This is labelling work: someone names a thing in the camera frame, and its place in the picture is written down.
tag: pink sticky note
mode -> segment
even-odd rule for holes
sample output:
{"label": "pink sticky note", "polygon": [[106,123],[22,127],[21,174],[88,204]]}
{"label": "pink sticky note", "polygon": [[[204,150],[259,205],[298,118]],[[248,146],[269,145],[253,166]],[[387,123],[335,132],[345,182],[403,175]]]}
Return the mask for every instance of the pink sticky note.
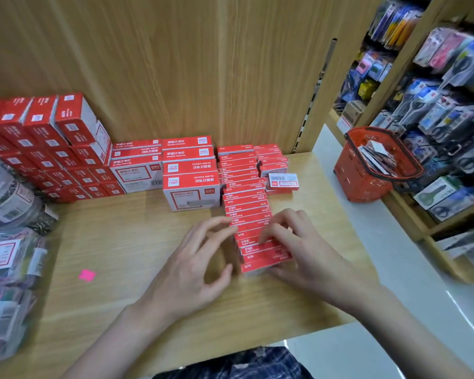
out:
{"label": "pink sticky note", "polygon": [[86,282],[91,282],[93,279],[95,279],[95,276],[96,272],[90,270],[82,270],[79,274],[79,279],[85,280]]}

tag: left hand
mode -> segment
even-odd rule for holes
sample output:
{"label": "left hand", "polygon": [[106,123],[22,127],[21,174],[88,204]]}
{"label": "left hand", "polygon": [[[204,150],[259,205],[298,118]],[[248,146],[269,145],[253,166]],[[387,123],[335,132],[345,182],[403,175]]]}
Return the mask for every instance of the left hand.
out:
{"label": "left hand", "polygon": [[197,223],[186,233],[179,247],[133,305],[145,322],[159,322],[168,327],[208,306],[223,293],[230,284],[231,264],[209,285],[204,282],[204,275],[221,242],[235,234],[238,228],[226,227],[211,234],[204,244],[202,242],[210,229],[230,222],[228,217],[213,217]]}

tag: orange shopping basket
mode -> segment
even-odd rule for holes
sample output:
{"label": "orange shopping basket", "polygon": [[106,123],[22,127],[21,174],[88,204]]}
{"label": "orange shopping basket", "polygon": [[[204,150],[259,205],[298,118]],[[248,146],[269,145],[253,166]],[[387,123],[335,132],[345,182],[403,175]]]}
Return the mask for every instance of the orange shopping basket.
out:
{"label": "orange shopping basket", "polygon": [[[423,166],[390,130],[359,127],[351,129],[344,137],[346,144],[335,164],[334,173],[351,202],[376,201],[392,190],[394,183],[411,181],[423,174]],[[399,177],[370,170],[358,150],[360,145],[366,145],[369,140],[382,143],[386,151],[395,157],[395,172]]]}

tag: wooden counter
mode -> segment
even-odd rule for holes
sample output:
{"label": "wooden counter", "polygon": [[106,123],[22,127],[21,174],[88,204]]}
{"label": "wooden counter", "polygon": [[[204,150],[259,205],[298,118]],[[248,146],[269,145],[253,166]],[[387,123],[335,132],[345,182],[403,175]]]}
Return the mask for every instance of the wooden counter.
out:
{"label": "wooden counter", "polygon": [[[336,250],[377,279],[315,155],[289,158],[300,190],[271,196],[272,211],[305,210]],[[59,377],[141,295],[190,226],[211,216],[210,210],[170,212],[161,190],[77,202],[60,211],[50,236],[58,254],[42,317],[19,354],[0,363],[0,378]],[[208,279],[225,265],[228,252],[215,255]],[[95,280],[79,280],[82,269],[95,271]],[[151,376],[352,320],[267,274],[235,276],[213,305],[171,327],[129,376]]]}

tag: plaid shirt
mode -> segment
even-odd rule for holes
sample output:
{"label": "plaid shirt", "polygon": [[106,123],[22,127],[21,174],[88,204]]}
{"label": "plaid shirt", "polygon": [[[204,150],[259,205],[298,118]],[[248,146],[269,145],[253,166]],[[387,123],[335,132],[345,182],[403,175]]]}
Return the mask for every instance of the plaid shirt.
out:
{"label": "plaid shirt", "polygon": [[258,347],[163,372],[154,379],[313,379],[286,347]]}

